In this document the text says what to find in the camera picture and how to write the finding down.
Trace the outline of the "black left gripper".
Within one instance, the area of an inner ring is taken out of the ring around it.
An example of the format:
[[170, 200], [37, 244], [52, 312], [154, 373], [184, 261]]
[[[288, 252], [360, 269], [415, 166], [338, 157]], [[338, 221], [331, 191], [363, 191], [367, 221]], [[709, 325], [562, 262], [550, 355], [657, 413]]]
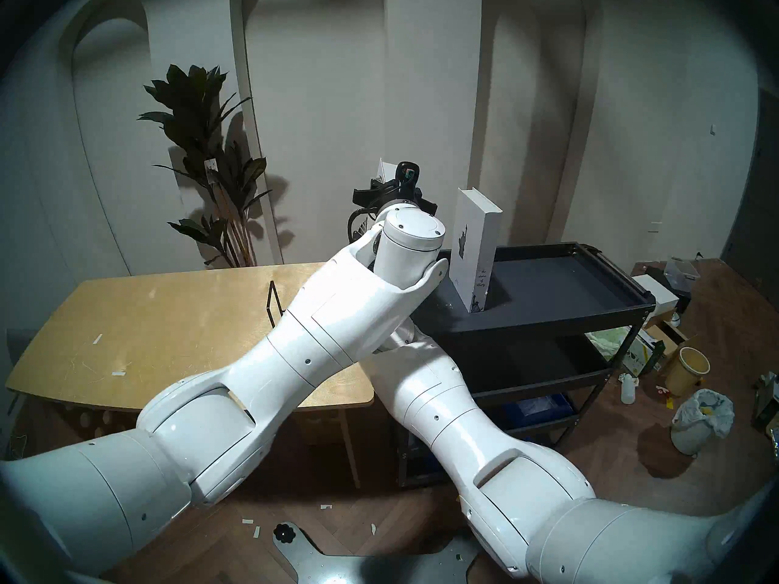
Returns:
[[360, 208], [372, 208], [372, 215], [378, 216], [387, 207], [413, 205], [430, 216], [435, 216], [438, 205], [424, 199], [420, 189], [411, 183], [391, 183], [377, 196], [377, 188], [354, 189], [353, 204]]

